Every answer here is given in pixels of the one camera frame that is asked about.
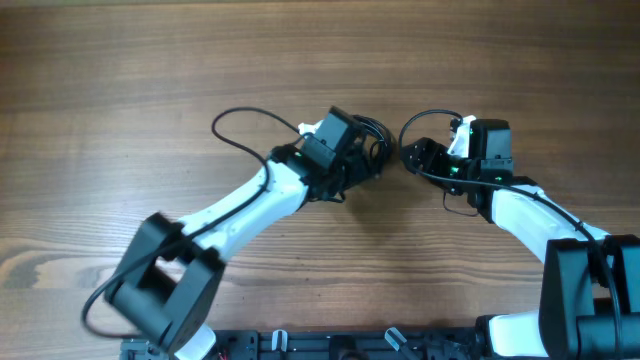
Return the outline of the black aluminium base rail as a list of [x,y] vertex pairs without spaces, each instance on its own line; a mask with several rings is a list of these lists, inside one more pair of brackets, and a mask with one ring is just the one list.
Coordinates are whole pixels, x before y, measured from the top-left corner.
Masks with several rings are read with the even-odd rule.
[[481,346],[471,328],[434,328],[386,332],[258,332],[217,330],[208,359],[335,359],[351,347],[370,359],[480,359]]

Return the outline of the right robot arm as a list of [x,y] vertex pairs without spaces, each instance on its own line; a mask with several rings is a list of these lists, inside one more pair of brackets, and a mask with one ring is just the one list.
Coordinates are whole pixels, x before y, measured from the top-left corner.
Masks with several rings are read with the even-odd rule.
[[636,359],[639,239],[570,214],[532,179],[514,173],[504,120],[451,121],[451,142],[401,143],[406,169],[510,233],[544,266],[536,310],[479,318],[486,358]]

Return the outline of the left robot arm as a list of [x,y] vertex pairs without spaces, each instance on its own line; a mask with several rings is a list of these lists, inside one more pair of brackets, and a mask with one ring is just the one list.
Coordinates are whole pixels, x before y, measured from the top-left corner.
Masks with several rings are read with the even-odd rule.
[[205,321],[227,263],[257,235],[310,202],[341,203],[380,175],[393,150],[379,121],[337,107],[296,140],[258,155],[259,171],[215,204],[177,221],[144,220],[104,287],[106,302],[171,359],[203,359]]

